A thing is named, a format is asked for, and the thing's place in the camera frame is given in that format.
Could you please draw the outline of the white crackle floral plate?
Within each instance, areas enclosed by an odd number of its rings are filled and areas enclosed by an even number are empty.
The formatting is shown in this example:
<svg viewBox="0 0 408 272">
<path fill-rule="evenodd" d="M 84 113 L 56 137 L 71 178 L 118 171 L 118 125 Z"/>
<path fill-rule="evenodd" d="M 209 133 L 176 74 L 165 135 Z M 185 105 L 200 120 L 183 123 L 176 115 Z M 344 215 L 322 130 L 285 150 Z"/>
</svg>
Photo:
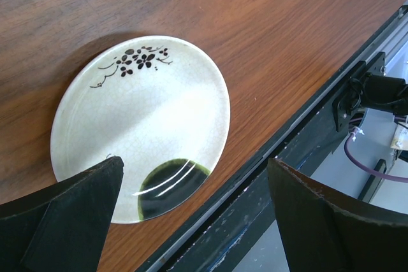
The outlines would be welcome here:
<svg viewBox="0 0 408 272">
<path fill-rule="evenodd" d="M 91 60 L 64 93 L 50 135 L 52 169 L 61 181 L 120 157 L 112 222 L 135 224 L 204 184 L 229 127 L 226 82 L 203 50 L 171 36 L 129 39 Z"/>
</svg>

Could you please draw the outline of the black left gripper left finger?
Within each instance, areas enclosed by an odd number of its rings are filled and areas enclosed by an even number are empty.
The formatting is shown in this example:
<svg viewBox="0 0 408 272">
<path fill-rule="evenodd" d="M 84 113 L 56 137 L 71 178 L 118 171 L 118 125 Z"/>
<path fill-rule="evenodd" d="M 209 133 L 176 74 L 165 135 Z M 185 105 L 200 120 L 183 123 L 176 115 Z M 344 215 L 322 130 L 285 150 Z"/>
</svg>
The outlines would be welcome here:
<svg viewBox="0 0 408 272">
<path fill-rule="evenodd" d="M 110 157 L 1 205 L 1 271 L 96 271 L 122 184 Z"/>
</svg>

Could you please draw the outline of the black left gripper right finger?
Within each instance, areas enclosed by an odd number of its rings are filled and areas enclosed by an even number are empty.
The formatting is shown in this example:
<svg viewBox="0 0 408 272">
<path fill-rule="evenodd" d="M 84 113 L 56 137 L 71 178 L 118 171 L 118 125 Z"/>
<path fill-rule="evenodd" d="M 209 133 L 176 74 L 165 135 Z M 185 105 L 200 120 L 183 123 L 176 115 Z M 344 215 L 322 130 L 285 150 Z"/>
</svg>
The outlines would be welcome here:
<svg viewBox="0 0 408 272">
<path fill-rule="evenodd" d="M 290 271 L 407 271 L 407 215 L 357 200 L 277 159 L 268 185 Z"/>
</svg>

